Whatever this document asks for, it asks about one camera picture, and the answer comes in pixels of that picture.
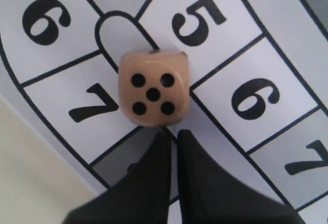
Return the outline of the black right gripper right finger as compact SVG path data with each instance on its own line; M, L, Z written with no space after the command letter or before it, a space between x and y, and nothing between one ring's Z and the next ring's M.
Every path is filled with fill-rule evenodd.
M303 223L297 212L245 185L222 168L190 130L177 137L182 223Z

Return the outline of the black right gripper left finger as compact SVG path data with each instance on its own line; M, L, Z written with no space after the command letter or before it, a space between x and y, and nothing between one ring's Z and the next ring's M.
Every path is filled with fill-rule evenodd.
M157 132L135 167L115 186L70 211L64 223L167 223L171 141Z

